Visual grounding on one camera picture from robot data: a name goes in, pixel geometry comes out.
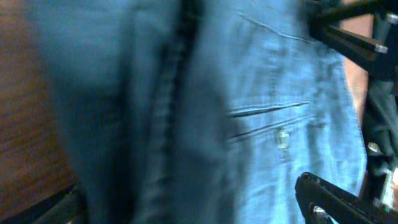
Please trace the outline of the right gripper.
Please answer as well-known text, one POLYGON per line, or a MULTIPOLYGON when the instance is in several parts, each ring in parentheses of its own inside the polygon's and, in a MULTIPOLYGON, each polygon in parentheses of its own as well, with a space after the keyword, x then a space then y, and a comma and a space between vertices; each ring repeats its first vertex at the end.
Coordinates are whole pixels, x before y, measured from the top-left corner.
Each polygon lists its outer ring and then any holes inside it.
POLYGON ((361 195, 376 206, 397 209, 397 1, 306 1, 310 35, 368 72, 363 137, 368 155, 361 195), (372 14, 372 37, 340 27, 372 14))

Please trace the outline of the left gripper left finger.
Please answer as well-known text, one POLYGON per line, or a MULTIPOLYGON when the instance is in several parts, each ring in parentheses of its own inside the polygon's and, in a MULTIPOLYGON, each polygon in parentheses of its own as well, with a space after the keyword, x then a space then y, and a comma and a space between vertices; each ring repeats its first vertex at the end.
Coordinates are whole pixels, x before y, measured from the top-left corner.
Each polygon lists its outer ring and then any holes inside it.
POLYGON ((71 223, 87 224, 86 197, 79 184, 29 207, 1 224, 71 223))

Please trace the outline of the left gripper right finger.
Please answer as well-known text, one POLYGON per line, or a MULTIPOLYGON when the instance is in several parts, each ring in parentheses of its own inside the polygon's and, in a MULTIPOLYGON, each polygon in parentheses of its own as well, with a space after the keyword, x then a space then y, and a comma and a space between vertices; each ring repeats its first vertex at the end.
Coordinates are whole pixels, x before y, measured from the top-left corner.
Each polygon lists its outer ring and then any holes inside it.
POLYGON ((395 210, 366 203, 309 172, 297 179, 295 196, 306 224, 397 224, 395 210))

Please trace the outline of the blue denim shorts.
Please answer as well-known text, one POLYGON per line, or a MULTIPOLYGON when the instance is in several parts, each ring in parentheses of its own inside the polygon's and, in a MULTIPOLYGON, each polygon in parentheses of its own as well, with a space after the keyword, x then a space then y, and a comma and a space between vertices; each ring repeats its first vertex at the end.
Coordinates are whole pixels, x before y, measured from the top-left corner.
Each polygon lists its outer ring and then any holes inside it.
POLYGON ((343 61, 305 1, 27 8, 90 223, 303 223, 303 172, 359 194, 343 61))

